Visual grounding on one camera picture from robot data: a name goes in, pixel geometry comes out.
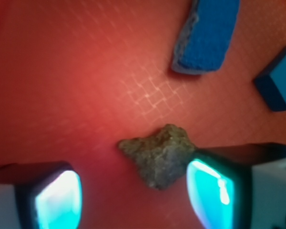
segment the blue sponge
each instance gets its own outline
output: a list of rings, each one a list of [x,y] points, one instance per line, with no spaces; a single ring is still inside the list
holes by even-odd
[[[286,47],[254,83],[272,111],[286,111]]]
[[[172,69],[186,74],[218,70],[234,31],[239,0],[193,0],[174,49]]]

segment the white surface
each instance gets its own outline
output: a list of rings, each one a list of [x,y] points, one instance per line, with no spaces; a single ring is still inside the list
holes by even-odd
[[[20,229],[13,185],[0,185],[0,229]]]
[[[252,167],[252,229],[286,228],[286,158]]]

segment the cyan light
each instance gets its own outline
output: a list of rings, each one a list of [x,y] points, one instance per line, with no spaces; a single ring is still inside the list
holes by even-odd
[[[81,219],[82,187],[74,171],[64,171],[35,198],[40,229],[75,229]]]
[[[207,229],[233,227],[234,183],[205,162],[187,167],[187,190],[192,207]]]

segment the orange mat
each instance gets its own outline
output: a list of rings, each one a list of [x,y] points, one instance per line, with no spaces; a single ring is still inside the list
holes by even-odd
[[[286,45],[286,0],[242,0],[223,67],[170,70],[190,0],[0,2],[0,163],[67,160],[80,228],[201,228],[185,177],[147,188],[116,148],[166,123],[200,147],[286,144],[252,79]]]

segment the small gray rock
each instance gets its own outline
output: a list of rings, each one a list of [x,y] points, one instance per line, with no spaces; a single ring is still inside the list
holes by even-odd
[[[147,138],[122,140],[118,147],[136,163],[146,184],[156,189],[166,189],[183,176],[196,149],[186,131],[173,124]]]

